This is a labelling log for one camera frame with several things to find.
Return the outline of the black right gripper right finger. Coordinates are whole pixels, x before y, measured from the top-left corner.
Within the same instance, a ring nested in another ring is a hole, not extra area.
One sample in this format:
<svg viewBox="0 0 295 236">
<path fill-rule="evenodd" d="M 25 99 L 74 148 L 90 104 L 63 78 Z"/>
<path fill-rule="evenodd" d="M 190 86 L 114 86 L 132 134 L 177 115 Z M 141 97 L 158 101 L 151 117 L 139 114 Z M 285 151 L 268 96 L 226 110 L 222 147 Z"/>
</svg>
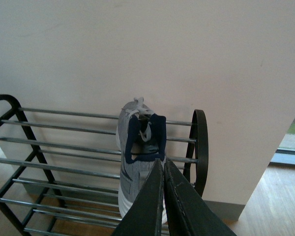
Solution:
<svg viewBox="0 0 295 236">
<path fill-rule="evenodd" d="M 234 236 L 235 233 L 205 204 L 176 165 L 164 166 L 165 204 L 172 236 Z"/>
</svg>

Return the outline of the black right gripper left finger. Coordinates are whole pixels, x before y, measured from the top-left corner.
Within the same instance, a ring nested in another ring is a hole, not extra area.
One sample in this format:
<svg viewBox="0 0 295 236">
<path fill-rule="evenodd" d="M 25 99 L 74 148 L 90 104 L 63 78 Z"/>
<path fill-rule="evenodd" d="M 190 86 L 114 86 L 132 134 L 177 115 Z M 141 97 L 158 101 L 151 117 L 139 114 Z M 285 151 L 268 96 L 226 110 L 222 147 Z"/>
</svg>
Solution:
<svg viewBox="0 0 295 236">
<path fill-rule="evenodd" d="M 159 159 L 142 186 L 132 207 L 113 231 L 114 236 L 160 236 L 164 199 L 163 167 Z"/>
</svg>

